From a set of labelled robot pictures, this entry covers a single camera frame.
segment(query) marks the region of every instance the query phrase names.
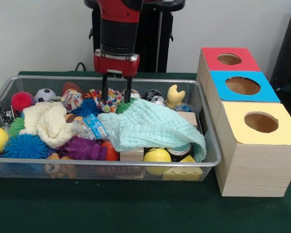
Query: red lid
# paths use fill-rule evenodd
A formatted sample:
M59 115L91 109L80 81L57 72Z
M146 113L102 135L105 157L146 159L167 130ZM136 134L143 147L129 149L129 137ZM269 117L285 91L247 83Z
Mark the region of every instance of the red lid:
M210 71L260 71L246 48L202 48Z

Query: light green towel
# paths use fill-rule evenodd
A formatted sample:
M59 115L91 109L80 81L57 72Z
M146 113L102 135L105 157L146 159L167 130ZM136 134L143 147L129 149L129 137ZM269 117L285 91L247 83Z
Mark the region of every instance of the light green towel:
M174 110L145 100L135 101L124 113L99 114L106 128L118 128L110 140L118 152L136 148L176 148L195 143L194 159L206 157L204 136Z

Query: circular hole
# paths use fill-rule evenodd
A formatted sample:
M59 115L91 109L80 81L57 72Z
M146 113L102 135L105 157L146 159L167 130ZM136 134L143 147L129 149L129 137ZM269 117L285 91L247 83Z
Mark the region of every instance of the circular hole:
M231 91L242 95L255 95L261 90L257 82L245 77L232 77L225 83Z
M263 112L248 113L244 121L251 129L262 133L271 133L278 129L278 120Z
M223 53L217 57L218 61L229 66L234 66L242 62L241 58L232 53Z

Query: yellow sponge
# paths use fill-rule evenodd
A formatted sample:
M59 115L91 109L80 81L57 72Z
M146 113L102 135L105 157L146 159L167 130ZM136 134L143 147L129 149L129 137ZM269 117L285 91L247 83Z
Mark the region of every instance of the yellow sponge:
M187 156L180 163L195 163L192 156ZM199 167L172 167L163 174L164 181L198 181L203 174Z

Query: purple rubber toy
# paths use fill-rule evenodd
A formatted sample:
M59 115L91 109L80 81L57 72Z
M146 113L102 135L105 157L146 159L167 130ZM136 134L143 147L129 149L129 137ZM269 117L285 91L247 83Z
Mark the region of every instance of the purple rubber toy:
M107 155L107 148L101 148L100 142L76 136L57 150L61 157L68 156L75 160L105 160Z

